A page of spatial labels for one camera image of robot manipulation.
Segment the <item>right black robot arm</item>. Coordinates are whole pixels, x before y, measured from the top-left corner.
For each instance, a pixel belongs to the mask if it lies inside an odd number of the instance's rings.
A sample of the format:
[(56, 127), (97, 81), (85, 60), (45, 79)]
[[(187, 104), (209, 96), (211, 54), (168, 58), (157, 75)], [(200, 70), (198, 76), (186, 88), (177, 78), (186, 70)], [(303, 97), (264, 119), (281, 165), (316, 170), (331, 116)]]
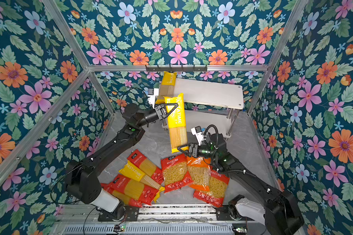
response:
[(177, 149), (188, 157), (210, 159), (214, 173), (237, 182), (256, 199), (236, 196), (229, 202), (232, 217), (251, 218), (263, 224), (272, 235), (294, 235), (303, 227), (305, 221), (295, 196), (272, 187), (249, 171), (228, 151), (222, 134), (213, 134), (210, 141), (202, 144), (191, 143)]

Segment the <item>yellow spaghetti package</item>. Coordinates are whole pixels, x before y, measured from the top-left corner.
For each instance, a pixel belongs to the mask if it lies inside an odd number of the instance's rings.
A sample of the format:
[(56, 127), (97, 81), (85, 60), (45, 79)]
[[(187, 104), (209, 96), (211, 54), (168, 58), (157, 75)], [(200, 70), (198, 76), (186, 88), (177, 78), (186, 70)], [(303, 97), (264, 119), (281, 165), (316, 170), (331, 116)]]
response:
[(176, 72), (165, 72), (159, 87), (159, 95), (162, 97), (173, 97), (176, 83)]
[(167, 117), (168, 130), (171, 143), (171, 152), (177, 153), (177, 147), (188, 144), (186, 117), (184, 108), (184, 94), (176, 97), (164, 97), (156, 101), (156, 104), (177, 103), (179, 107)]
[(160, 197), (160, 193), (165, 190), (164, 187), (161, 186), (157, 181), (155, 181), (151, 176), (147, 175), (144, 171), (134, 165), (132, 162), (128, 161), (127, 164), (119, 170), (119, 172), (132, 180), (140, 182), (144, 185), (147, 185), (153, 189), (157, 189), (158, 192), (153, 199), (153, 201), (157, 201)]

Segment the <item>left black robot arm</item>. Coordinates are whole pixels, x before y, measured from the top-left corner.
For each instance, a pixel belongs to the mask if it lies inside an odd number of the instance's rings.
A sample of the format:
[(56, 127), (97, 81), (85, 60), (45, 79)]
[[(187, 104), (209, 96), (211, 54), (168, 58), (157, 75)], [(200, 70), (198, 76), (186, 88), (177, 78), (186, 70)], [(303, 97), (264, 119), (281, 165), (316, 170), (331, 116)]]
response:
[(128, 105), (122, 114), (125, 125), (113, 140), (90, 157), (67, 164), (64, 178), (66, 192), (84, 204), (101, 209), (114, 221), (121, 220), (125, 214), (123, 201), (105, 191), (98, 177), (112, 161), (141, 140), (145, 125), (168, 118), (178, 107), (177, 103), (158, 104), (154, 108), (141, 110), (136, 104)]

